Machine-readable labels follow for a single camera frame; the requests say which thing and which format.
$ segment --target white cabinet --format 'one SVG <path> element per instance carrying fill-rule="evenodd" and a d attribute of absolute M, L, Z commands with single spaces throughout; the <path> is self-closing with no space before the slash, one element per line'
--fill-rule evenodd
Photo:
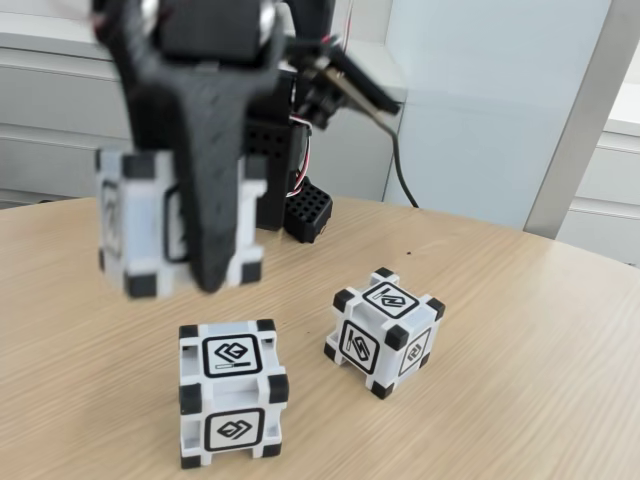
<path fill-rule="evenodd" d="M 0 0 L 0 12 L 87 21 L 90 0 Z"/>
<path fill-rule="evenodd" d="M 28 32 L 25 27 L 28 35 L 23 39 L 14 34 L 3 37 L 3 15 L 9 14 L 0 13 L 0 46 L 6 37 L 54 52 L 67 48 L 68 42 L 84 55 L 96 48 L 86 39 L 70 40 L 72 32 L 65 32 L 60 42 L 43 43 L 37 25 Z M 350 53 L 394 99 L 404 102 L 402 77 L 383 45 L 353 41 Z M 120 84 L 108 61 L 0 47 L 0 105 L 0 202 L 6 200 L 7 190 L 36 193 L 35 199 L 45 194 L 93 195 L 94 150 L 130 145 Z M 389 122 L 397 130 L 400 116 Z M 371 120 L 342 111 L 326 132 L 314 131 L 312 147 L 309 174 L 318 187 L 332 195 L 382 200 L 392 146 Z"/>
<path fill-rule="evenodd" d="M 557 239 L 640 266 L 640 137 L 605 132 Z"/>

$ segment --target printed symbol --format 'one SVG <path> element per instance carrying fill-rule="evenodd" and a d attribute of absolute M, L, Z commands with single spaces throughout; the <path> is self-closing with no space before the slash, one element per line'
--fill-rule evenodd
<path fill-rule="evenodd" d="M 394 297 L 393 295 L 385 295 L 382 297 L 382 305 L 385 307 L 404 307 L 407 301 L 404 297 Z"/>
<path fill-rule="evenodd" d="M 171 263 L 186 263 L 189 260 L 184 211 L 178 186 L 164 196 L 164 255 Z"/>
<path fill-rule="evenodd" d="M 244 355 L 249 351 L 247 347 L 244 345 L 240 345 L 237 342 L 229 345 L 228 343 L 223 343 L 220 345 L 217 350 L 214 352 L 221 359 L 229 362 L 223 363 L 220 365 L 216 365 L 217 370 L 225 369 L 225 368 L 239 368 L 239 367 L 248 367 L 251 365 L 251 362 L 240 362 L 240 360 Z"/>
<path fill-rule="evenodd" d="M 210 337 L 202 345 L 204 373 L 209 378 L 252 375 L 262 370 L 262 351 L 255 335 Z"/>
<path fill-rule="evenodd" d="M 120 217 L 122 216 L 118 187 L 105 182 L 102 187 L 102 211 L 104 247 L 116 257 L 120 257 L 121 233 Z"/>
<path fill-rule="evenodd" d="M 373 286 L 362 297 L 393 320 L 399 320 L 419 305 L 417 298 L 388 282 Z"/>
<path fill-rule="evenodd" d="M 347 347 L 345 350 L 347 350 L 347 352 L 350 352 L 351 346 L 353 346 L 361 362 L 366 362 L 367 360 L 369 360 L 371 352 L 369 351 L 369 347 L 367 347 L 367 343 L 362 337 L 356 337 L 354 339 L 353 330 L 349 332 L 349 340 L 347 341 Z"/>
<path fill-rule="evenodd" d="M 251 430 L 251 425 L 244 420 L 237 422 L 227 422 L 221 426 L 217 432 L 225 438 L 231 438 L 232 440 L 238 440 L 245 433 Z"/>
<path fill-rule="evenodd" d="M 391 288 L 387 287 L 381 292 L 378 292 L 372 298 L 374 300 L 382 299 L 382 305 L 385 307 L 404 307 L 407 304 L 407 300 L 404 297 L 397 295 L 387 295 L 391 291 Z"/>
<path fill-rule="evenodd" d="M 118 231 L 118 205 L 115 202 L 108 201 L 104 207 L 105 216 L 107 217 L 107 228 L 111 235 L 117 235 Z"/>
<path fill-rule="evenodd" d="M 418 356 L 420 355 L 420 352 L 422 352 L 422 347 L 420 345 L 416 345 L 409 352 L 409 355 L 407 356 L 407 359 L 410 362 L 413 362 L 416 358 L 418 358 Z"/>
<path fill-rule="evenodd" d="M 404 359 L 402 360 L 402 365 L 400 365 L 400 373 L 398 373 L 398 376 L 407 373 L 411 367 L 418 364 L 425 352 L 428 352 L 427 345 L 429 337 L 431 336 L 431 330 L 431 328 L 427 328 L 409 344 Z"/>

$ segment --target table surface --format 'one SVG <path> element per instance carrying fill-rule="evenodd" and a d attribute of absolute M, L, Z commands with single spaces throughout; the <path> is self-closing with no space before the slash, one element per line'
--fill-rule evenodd
<path fill-rule="evenodd" d="M 640 272 L 460 217 L 339 200 L 316 245 L 260 232 L 265 276 L 131 303 L 93 200 L 0 212 L 0 478 L 637 479 Z M 335 292 L 385 266 L 448 308 L 381 401 L 323 355 Z M 179 469 L 178 327 L 274 318 L 283 453 Z"/>

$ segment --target cube face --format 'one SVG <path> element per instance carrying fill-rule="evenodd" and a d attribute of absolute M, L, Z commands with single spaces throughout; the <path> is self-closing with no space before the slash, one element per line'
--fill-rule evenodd
<path fill-rule="evenodd" d="M 336 294 L 336 330 L 325 354 L 350 362 L 367 376 L 366 385 L 386 398 L 429 358 L 444 305 L 430 296 L 417 298 L 398 286 L 388 269 L 371 276 L 369 287 Z"/>
<path fill-rule="evenodd" d="M 271 320 L 181 327 L 184 468 L 232 450 L 251 449 L 254 458 L 280 452 L 289 383 L 276 345 Z"/>
<path fill-rule="evenodd" d="M 132 298 L 171 295 L 193 284 L 178 182 L 170 152 L 98 153 L 101 268 Z M 226 284 L 260 280 L 263 249 L 255 243 L 256 202 L 264 179 L 246 178 L 238 162 L 236 253 Z"/>

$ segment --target red wire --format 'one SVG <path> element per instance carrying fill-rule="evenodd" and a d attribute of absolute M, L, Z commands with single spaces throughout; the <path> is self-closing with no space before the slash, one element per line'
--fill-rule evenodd
<path fill-rule="evenodd" d="M 300 175 L 298 175 L 298 179 L 296 180 L 295 190 L 297 190 L 300 187 L 300 185 L 302 185 L 304 177 L 307 176 L 307 170 L 309 170 L 309 160 L 310 160 L 309 146 L 307 145 L 307 153 L 305 154 L 305 157 L 304 157 L 304 164 L 302 165 L 302 170 L 300 171 Z"/>

